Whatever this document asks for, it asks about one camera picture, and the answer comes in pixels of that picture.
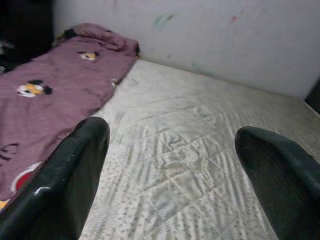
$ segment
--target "wall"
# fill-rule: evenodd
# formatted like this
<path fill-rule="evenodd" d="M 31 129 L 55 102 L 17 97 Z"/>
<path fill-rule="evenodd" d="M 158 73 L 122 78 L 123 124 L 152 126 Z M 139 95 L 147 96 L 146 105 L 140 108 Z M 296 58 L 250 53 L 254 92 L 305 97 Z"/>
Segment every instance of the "wall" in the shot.
<path fill-rule="evenodd" d="M 319 0 L 56 1 L 56 33 L 101 24 L 151 62 L 299 98 L 320 76 Z"/>

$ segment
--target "blanket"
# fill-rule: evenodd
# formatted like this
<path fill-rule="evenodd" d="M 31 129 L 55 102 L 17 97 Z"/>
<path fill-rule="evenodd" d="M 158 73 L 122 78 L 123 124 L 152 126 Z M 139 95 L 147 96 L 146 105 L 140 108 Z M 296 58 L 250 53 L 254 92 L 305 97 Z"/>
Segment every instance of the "blanket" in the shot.
<path fill-rule="evenodd" d="M 135 40 L 90 23 L 73 30 L 72 38 L 49 53 L 0 77 L 2 201 L 18 190 L 73 126 L 112 97 L 136 60 Z"/>

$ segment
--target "quilted mattress cover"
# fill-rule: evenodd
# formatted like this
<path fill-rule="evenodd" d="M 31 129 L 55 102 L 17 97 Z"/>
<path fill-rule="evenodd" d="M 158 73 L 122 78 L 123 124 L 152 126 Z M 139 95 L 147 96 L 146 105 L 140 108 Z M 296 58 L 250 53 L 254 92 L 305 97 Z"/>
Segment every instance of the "quilted mattress cover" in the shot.
<path fill-rule="evenodd" d="M 302 100 L 143 60 L 96 115 L 110 147 L 81 240 L 276 240 L 236 131 L 268 129 L 320 157 L 320 119 Z"/>

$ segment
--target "wall stain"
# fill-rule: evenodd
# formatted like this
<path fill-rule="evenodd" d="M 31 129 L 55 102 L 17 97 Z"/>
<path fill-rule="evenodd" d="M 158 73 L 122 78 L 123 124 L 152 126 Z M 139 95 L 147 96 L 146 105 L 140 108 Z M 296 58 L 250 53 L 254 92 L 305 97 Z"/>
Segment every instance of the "wall stain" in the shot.
<path fill-rule="evenodd" d="M 230 20 L 230 23 L 235 23 L 236 21 L 238 20 L 238 17 L 236 15 L 234 15 L 231 20 Z"/>
<path fill-rule="evenodd" d="M 153 28 L 158 31 L 164 29 L 168 25 L 168 23 L 178 15 L 179 15 L 178 12 L 174 12 L 174 13 L 167 12 L 157 16 L 153 22 Z"/>
<path fill-rule="evenodd" d="M 220 79 L 220 77 L 215 74 L 213 71 L 209 71 L 207 69 L 203 69 L 200 65 L 198 65 L 196 62 L 192 63 L 192 68 L 195 72 L 206 75 L 208 77 L 214 78 L 214 79 Z"/>

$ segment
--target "dark furniture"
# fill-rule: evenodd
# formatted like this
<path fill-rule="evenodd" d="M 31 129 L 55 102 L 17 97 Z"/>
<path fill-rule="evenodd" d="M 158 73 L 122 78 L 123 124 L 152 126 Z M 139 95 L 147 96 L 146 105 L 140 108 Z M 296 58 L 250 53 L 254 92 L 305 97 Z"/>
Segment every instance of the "dark furniture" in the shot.
<path fill-rule="evenodd" d="M 0 66 L 6 71 L 46 53 L 54 40 L 53 0 L 1 0 Z"/>
<path fill-rule="evenodd" d="M 256 127 L 238 130 L 235 149 L 278 238 L 319 240 L 320 164 L 294 141 Z"/>
<path fill-rule="evenodd" d="M 320 80 L 304 100 L 313 110 L 320 114 Z"/>
<path fill-rule="evenodd" d="M 76 240 L 109 146 L 99 117 L 80 122 L 0 213 L 0 240 Z"/>

